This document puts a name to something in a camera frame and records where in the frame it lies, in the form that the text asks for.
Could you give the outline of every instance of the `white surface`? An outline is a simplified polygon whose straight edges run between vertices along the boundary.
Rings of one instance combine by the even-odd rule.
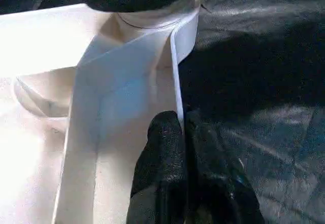
[[[18,79],[12,81],[12,96],[21,105],[21,108],[30,113],[49,128],[65,133],[68,127],[68,112],[65,107],[58,107],[35,95],[25,84]]]
[[[182,121],[177,65],[194,46],[197,21],[196,8],[173,31],[150,32],[77,68],[53,221],[125,223],[151,119],[176,110]]]
[[[159,28],[186,17],[195,8],[195,0],[178,0],[158,10],[119,13],[128,24],[140,28]]]
[[[25,111],[0,78],[0,223],[50,223],[64,133]]]
[[[0,77],[28,75],[32,92],[21,95],[41,114],[71,96],[71,84],[55,90],[61,80],[46,73],[79,64],[64,148],[64,133],[0,90],[1,224],[125,222],[150,120],[163,110],[182,120],[177,64],[193,48],[198,8],[152,30],[85,5],[0,17]]]
[[[79,4],[0,16],[0,77],[76,66],[111,15]]]

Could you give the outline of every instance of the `circular rim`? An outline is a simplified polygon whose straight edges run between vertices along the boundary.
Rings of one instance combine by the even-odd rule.
[[[40,112],[34,111],[31,108],[31,106],[28,106],[27,102],[24,103],[22,96],[17,93],[16,88],[17,88],[17,86],[19,86],[20,92],[22,94],[24,93],[25,96],[29,97],[27,92],[21,87],[20,83],[21,82],[19,82],[19,79],[17,77],[12,78],[12,81],[11,81],[11,94],[12,94],[12,97],[15,100],[15,102],[18,103],[26,112],[28,112],[29,114],[31,114],[31,115],[33,115],[35,117],[42,118],[42,119],[50,119],[50,120],[67,119],[67,116],[48,116],[45,113],[42,114],[41,110],[40,110]]]
[[[189,10],[194,8],[196,0],[178,0],[161,9],[143,12],[118,13],[127,24],[138,28],[161,28],[178,22]]]

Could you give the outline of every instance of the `black object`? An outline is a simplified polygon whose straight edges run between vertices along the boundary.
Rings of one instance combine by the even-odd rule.
[[[82,2],[2,0],[0,12]],[[201,2],[194,51],[179,66],[184,103],[218,125],[267,222],[325,223],[325,0]]]
[[[264,223],[237,158],[198,112],[188,113],[186,142],[175,112],[152,121],[138,159],[127,223]]]
[[[199,111],[191,111],[186,114],[185,134],[194,223],[264,223],[243,166],[218,128]],[[199,220],[207,216],[210,221]]]
[[[182,129],[175,112],[157,115],[135,168],[128,224],[183,224],[187,171]]]

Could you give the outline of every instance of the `black leather surface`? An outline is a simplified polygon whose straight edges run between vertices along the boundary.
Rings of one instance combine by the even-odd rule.
[[[324,0],[202,0],[183,101],[239,157],[268,223],[325,223]]]

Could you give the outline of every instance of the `white plastic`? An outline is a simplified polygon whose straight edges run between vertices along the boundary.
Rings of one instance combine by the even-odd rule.
[[[77,68],[53,223],[125,222],[151,119],[175,110],[182,122],[177,65],[194,46],[197,21],[198,5],[172,32],[143,35]],[[164,32],[169,59],[158,66]]]
[[[1,223],[50,223],[51,210],[53,224],[125,223],[134,166],[146,144],[151,119],[164,110],[175,110],[183,119],[177,64],[194,46],[198,0],[186,10],[158,28],[136,28],[121,18],[123,14],[97,12],[85,5],[0,17],[0,60],[4,63],[0,76],[28,75],[14,80],[13,94],[37,116],[17,110],[20,141],[8,141],[7,146],[28,143],[31,147],[26,152],[31,154],[33,139],[25,142],[24,135],[45,137],[32,124],[36,121],[38,127],[43,126],[41,121],[47,120],[56,127],[52,123],[67,113],[69,92],[56,90],[59,80],[46,73],[78,65],[73,72],[76,78],[62,165],[60,157],[56,165],[51,163],[52,147],[59,146],[52,142],[56,137],[40,140],[39,147],[46,154],[33,151],[35,157],[8,164],[6,179],[11,169],[16,171],[14,166],[34,164],[33,158],[38,159],[38,165],[31,168],[32,178],[24,176],[19,181],[28,185],[10,189],[33,198],[5,200],[2,204],[8,208],[0,211]],[[64,109],[54,113],[53,105]],[[61,156],[60,150],[55,150],[55,157]],[[53,178],[39,177],[47,176],[39,175],[39,169]]]

